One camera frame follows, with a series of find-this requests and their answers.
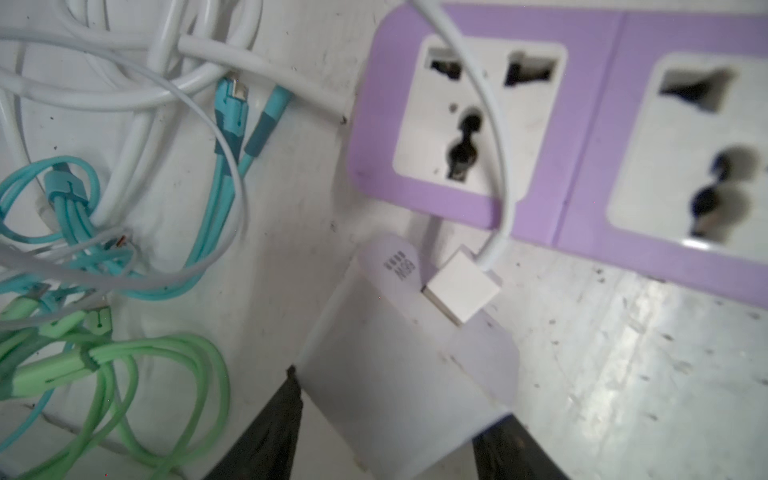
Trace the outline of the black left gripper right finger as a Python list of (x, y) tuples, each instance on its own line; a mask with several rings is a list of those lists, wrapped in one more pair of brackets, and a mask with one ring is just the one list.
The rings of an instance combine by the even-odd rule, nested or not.
[(480, 480), (568, 479), (512, 414), (474, 437), (472, 447)]

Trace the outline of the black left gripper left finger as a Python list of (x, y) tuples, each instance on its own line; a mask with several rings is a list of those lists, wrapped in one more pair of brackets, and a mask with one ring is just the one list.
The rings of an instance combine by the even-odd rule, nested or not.
[(279, 389), (204, 479), (289, 479), (301, 427), (301, 395), (291, 366)]

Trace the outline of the pale lilac charger adapter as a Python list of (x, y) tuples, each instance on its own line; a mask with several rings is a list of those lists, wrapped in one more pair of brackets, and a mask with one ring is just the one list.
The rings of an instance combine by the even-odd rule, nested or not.
[(360, 247), (295, 360), (301, 388), (378, 479), (411, 479), (508, 416), (519, 351), (485, 312), (454, 324), (406, 239)]

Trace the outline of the purple power strip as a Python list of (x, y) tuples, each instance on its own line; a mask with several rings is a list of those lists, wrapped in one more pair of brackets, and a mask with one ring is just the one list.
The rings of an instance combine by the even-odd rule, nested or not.
[[(765, 15), (443, 7), (468, 36), (501, 43), (515, 238), (766, 306)], [(410, 5), (379, 26), (349, 176), (374, 198), (494, 229), (499, 199), (396, 170), (431, 32)]]

